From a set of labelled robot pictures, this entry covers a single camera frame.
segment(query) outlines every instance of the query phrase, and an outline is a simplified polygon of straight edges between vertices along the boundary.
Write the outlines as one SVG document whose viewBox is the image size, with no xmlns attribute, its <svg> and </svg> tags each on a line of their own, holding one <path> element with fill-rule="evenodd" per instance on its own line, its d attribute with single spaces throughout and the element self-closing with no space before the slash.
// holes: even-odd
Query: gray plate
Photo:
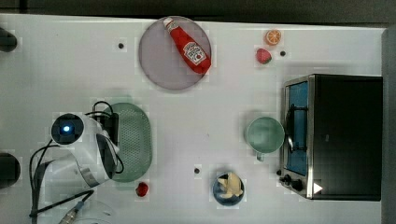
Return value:
<svg viewBox="0 0 396 224">
<path fill-rule="evenodd" d="M 194 73 L 183 61 L 175 43 L 163 26 L 163 20 L 152 23 L 139 44 L 139 62 L 148 79 L 168 90 L 183 90 L 204 76 Z M 205 31 L 184 17 L 172 17 L 211 57 L 210 42 Z"/>
</svg>

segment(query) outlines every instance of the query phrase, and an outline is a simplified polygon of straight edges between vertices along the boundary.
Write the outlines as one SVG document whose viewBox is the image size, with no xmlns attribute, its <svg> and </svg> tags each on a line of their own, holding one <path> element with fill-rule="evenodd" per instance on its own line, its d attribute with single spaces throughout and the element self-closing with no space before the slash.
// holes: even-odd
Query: table surface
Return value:
<svg viewBox="0 0 396 224">
<path fill-rule="evenodd" d="M 30 223 L 28 162 L 50 140 L 53 120 L 90 111 L 97 100 L 139 105 L 153 134 L 148 172 L 132 183 L 107 181 L 92 196 L 114 210 L 113 223 L 380 223 L 380 202 L 309 201 L 283 188 L 279 150 L 258 162 L 242 133 L 259 116 L 280 119 L 285 81 L 314 73 L 380 76 L 383 29 L 198 22 L 212 44 L 212 68 L 198 85 L 174 92 L 151 83 L 138 63 L 140 36 L 152 22 L 0 15 L 0 26 L 19 39 L 14 52 L 0 52 L 0 148 L 22 169 L 13 187 L 0 189 L 3 224 Z M 259 65 L 255 49 L 265 47 L 271 28 L 284 37 L 268 47 L 274 59 Z M 52 150 L 47 159 L 56 156 Z M 232 209 L 209 193 L 225 171 L 246 186 Z M 142 180 L 149 194 L 139 199 L 134 188 Z M 39 223 L 57 223 L 72 205 L 48 211 Z"/>
</svg>

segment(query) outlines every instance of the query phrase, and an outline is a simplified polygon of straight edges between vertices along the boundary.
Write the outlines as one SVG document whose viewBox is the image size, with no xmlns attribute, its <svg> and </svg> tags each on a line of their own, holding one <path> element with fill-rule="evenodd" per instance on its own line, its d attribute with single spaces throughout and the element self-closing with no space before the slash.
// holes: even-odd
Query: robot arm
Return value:
<svg viewBox="0 0 396 224">
<path fill-rule="evenodd" d="M 85 115 L 64 114 L 54 121 L 51 136 L 62 149 L 73 154 L 78 172 L 91 188 L 115 174 L 119 148 L 98 121 Z"/>
</svg>

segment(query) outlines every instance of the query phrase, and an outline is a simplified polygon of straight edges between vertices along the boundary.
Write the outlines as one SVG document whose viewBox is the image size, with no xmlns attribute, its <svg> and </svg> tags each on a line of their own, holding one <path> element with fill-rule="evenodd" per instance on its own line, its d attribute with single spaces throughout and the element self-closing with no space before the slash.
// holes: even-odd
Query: red fruit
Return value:
<svg viewBox="0 0 396 224">
<path fill-rule="evenodd" d="M 139 197 L 146 196 L 148 191 L 149 191 L 149 186 L 146 183 L 144 183 L 144 182 L 140 182 L 139 186 L 137 186 L 137 188 L 136 188 L 136 194 Z"/>
<path fill-rule="evenodd" d="M 271 62 L 271 53 L 266 49 L 258 49 L 256 52 L 256 59 L 259 63 L 266 64 Z"/>
</svg>

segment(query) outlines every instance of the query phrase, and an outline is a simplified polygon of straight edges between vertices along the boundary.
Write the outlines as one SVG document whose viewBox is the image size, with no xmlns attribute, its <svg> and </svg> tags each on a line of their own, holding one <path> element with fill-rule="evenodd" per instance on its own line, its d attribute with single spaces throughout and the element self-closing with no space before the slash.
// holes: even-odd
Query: round plate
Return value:
<svg viewBox="0 0 396 224">
<path fill-rule="evenodd" d="M 224 206 L 233 206 L 241 202 L 245 195 L 244 182 L 241 180 L 241 190 L 244 191 L 241 195 L 233 195 L 231 198 L 223 199 L 220 197 L 220 194 L 223 194 L 224 191 L 220 188 L 220 183 L 218 181 L 219 178 L 228 179 L 228 174 L 220 175 L 218 178 L 216 178 L 215 183 L 213 184 L 213 196 L 215 196 L 216 201 Z"/>
<path fill-rule="evenodd" d="M 139 44 L 139 62 L 148 79 L 168 90 L 186 89 L 197 83 L 203 75 L 194 73 L 183 61 L 175 43 L 163 26 L 163 20 L 152 23 Z M 172 17 L 211 57 L 210 42 L 205 31 L 184 17 Z"/>
</svg>

